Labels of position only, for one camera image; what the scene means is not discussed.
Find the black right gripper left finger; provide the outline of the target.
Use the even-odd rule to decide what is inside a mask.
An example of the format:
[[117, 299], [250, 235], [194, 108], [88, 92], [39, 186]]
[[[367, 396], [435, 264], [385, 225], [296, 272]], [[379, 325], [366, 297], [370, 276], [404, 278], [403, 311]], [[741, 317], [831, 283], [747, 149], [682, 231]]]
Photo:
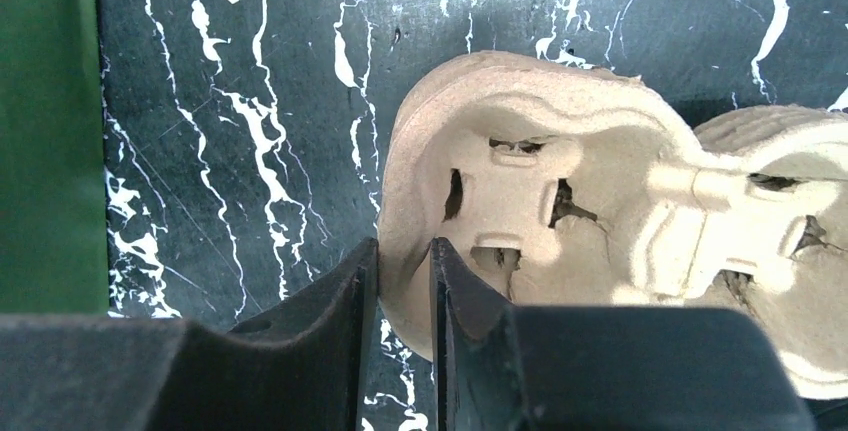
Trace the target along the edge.
[[5, 430], [356, 430], [377, 242], [220, 332], [187, 319], [5, 315]]

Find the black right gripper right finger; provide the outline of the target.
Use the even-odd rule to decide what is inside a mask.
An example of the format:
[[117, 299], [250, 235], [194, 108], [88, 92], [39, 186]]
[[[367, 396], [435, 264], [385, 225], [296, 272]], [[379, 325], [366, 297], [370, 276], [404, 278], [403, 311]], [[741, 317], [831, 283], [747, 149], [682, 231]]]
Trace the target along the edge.
[[441, 430], [812, 430], [763, 331], [722, 308], [517, 305], [430, 246]]

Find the green paper bag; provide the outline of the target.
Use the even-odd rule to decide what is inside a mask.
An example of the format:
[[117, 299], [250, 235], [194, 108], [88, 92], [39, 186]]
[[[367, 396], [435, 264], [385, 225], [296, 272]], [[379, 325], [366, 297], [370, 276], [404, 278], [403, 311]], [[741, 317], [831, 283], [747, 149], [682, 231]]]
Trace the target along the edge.
[[109, 307], [95, 0], [1, 0], [1, 308]]

